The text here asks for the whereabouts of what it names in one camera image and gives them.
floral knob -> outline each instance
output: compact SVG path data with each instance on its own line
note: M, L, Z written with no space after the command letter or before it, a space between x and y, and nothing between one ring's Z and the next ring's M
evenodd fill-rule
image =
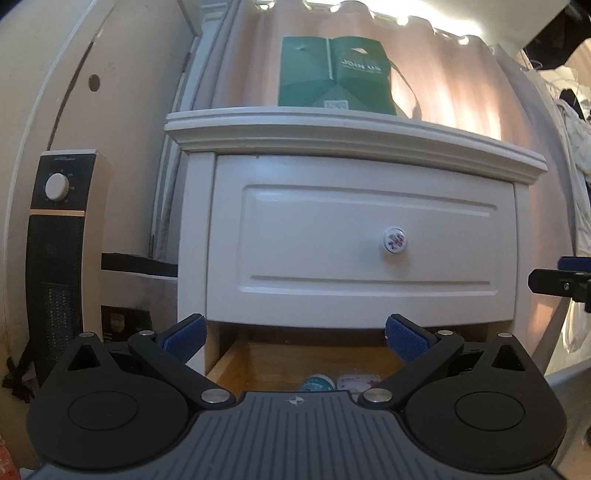
M406 250L408 245L407 234L399 226L386 228L384 232L384 247L391 254L399 254Z

blue gripper pad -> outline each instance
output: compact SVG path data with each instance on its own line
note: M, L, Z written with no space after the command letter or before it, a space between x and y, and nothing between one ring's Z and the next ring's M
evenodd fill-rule
M591 258L589 257L560 257L557 265L559 270L569 272L591 273Z
M437 338L402 315L390 315L386 320L386 343L400 359L409 363L424 354Z
M194 313L172 328L160 333L157 343L162 350L185 364L205 345L206 340L207 323L205 317Z

white knob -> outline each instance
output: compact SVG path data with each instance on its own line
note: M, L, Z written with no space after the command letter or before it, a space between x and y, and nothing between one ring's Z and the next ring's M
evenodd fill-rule
M391 254L399 254L406 250L408 245L407 234L399 226L386 228L384 232L384 247Z
M59 202L66 198L69 191L70 182L61 173L54 173L45 184L45 195L54 202Z

open drawer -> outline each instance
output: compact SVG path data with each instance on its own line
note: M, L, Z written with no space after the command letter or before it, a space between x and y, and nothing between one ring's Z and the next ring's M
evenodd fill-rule
M239 397L246 390L294 391L309 376L335 383L343 374L378 374L402 367L386 346L302 346L236 341L207 375Z

green paper bag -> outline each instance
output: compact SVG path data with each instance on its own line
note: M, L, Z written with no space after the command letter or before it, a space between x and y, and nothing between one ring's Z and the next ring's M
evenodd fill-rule
M391 63L363 37L284 37L278 105L404 113L392 100Z

